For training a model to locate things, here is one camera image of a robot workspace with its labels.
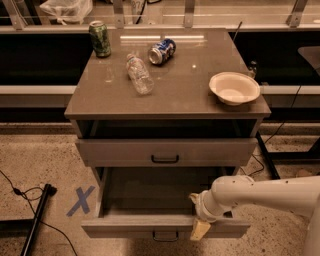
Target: blue tape x mark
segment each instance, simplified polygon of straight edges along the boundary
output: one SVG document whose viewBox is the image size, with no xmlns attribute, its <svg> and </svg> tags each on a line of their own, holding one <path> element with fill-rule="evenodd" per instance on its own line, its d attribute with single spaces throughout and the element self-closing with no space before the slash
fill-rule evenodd
<svg viewBox="0 0 320 256">
<path fill-rule="evenodd" d="M 80 206 L 82 207 L 82 210 L 85 214 L 90 212 L 89 206 L 87 204 L 87 197 L 91 194 L 93 190 L 94 190 L 94 186 L 90 186 L 90 188 L 85 193 L 83 193 L 82 188 L 77 188 L 76 191 L 77 191 L 79 200 L 67 213 L 68 217 L 71 217 L 80 208 Z"/>
</svg>

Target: open drawer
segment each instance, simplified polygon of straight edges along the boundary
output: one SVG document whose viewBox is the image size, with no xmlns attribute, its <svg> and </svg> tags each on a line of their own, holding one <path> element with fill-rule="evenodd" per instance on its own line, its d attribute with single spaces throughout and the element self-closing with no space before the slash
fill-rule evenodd
<svg viewBox="0 0 320 256">
<path fill-rule="evenodd" d="M 255 138 L 234 139 L 80 139 L 86 166 L 241 166 L 249 161 Z"/>
<path fill-rule="evenodd" d="M 92 238 L 189 239 L 195 218 L 190 193 L 200 193 L 223 168 L 105 168 L 95 218 L 82 222 Z M 211 226 L 206 237 L 239 238 L 249 228 L 233 213 Z"/>
</svg>

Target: drawer handle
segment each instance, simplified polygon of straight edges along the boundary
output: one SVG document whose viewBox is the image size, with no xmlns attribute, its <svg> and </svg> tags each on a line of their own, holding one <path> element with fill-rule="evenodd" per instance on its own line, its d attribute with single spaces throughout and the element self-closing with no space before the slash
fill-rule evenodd
<svg viewBox="0 0 320 256">
<path fill-rule="evenodd" d="M 154 155 L 151 156 L 151 161 L 155 164 L 176 164 L 179 162 L 179 155 L 176 155 L 175 159 L 156 159 Z"/>
<path fill-rule="evenodd" d="M 152 232 L 153 234 L 153 240 L 156 242 L 176 242 L 179 240 L 179 233 L 176 232 L 176 237 L 172 238 L 172 239 L 159 239 L 156 237 L 156 232 Z"/>
</svg>

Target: plastic water bottle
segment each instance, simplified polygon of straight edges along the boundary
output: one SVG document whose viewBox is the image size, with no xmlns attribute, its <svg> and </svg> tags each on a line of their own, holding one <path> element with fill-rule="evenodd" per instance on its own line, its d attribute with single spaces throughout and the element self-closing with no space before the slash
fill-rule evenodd
<svg viewBox="0 0 320 256">
<path fill-rule="evenodd" d="M 127 70 L 136 91 L 149 94 L 153 90 L 154 82 L 144 62 L 134 54 L 127 56 Z"/>
</svg>

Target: bottle cap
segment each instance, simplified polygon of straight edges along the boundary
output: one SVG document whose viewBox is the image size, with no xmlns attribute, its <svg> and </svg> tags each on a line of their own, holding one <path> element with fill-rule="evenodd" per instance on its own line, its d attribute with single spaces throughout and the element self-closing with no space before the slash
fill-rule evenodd
<svg viewBox="0 0 320 256">
<path fill-rule="evenodd" d="M 129 54 L 127 55 L 127 61 L 130 60 L 130 59 L 132 59 L 132 58 L 135 58 L 135 57 L 136 57 L 136 55 L 134 55 L 134 54 L 132 54 L 132 53 L 129 53 Z"/>
</svg>

